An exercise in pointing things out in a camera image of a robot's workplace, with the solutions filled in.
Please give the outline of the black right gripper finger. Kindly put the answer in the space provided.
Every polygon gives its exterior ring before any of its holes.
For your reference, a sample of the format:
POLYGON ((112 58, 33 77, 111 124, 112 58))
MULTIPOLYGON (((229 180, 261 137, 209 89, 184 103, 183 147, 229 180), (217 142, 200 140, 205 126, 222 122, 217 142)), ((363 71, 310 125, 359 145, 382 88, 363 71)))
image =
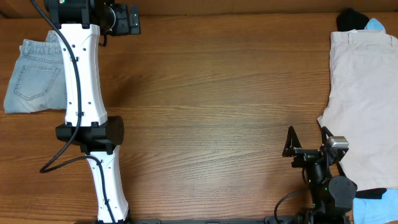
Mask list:
POLYGON ((321 137, 322 137, 322 144, 324 146, 331 146, 331 143, 328 139, 330 137, 333 137, 333 134, 326 126, 321 127, 321 137))
POLYGON ((297 137, 293 126, 289 126, 287 133, 287 140, 285 142, 284 150, 282 152, 283 157, 294 157, 301 153, 302 146, 297 137))

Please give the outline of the light blue denim shorts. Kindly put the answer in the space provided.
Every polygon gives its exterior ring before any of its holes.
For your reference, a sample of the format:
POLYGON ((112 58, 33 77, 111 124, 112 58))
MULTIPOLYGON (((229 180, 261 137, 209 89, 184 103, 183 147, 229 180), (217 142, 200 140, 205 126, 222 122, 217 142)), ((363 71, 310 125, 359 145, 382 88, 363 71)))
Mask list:
POLYGON ((50 30, 45 41, 25 39, 4 99, 6 114, 64 110, 67 91, 58 35, 50 30))

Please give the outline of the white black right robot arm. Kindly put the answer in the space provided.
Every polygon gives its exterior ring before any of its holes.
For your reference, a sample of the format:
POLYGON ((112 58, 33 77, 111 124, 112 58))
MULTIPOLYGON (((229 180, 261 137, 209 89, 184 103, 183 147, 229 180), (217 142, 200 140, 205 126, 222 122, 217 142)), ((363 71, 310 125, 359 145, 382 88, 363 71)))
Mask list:
POLYGON ((301 168, 313 207, 302 209, 286 223, 349 223, 346 213, 353 208, 358 186, 342 171, 334 176, 330 170, 346 155, 349 143, 343 136, 332 135, 325 126, 321 128, 321 135, 319 149, 303 149, 294 127, 288 129, 282 155, 293 159, 293 168, 301 168))

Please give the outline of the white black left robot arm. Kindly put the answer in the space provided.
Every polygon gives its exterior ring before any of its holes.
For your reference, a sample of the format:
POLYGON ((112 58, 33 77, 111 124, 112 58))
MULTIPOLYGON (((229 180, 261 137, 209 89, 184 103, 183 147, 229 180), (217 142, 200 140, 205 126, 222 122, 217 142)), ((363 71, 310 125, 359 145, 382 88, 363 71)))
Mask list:
POLYGON ((89 163, 98 200, 96 223, 132 223, 119 169, 119 151, 124 140, 120 116, 105 109, 99 75, 100 39, 139 35, 137 6, 114 1, 49 0, 45 20, 57 33, 61 46, 67 108, 65 122, 57 126, 57 139, 66 147, 80 147, 79 160, 89 163))

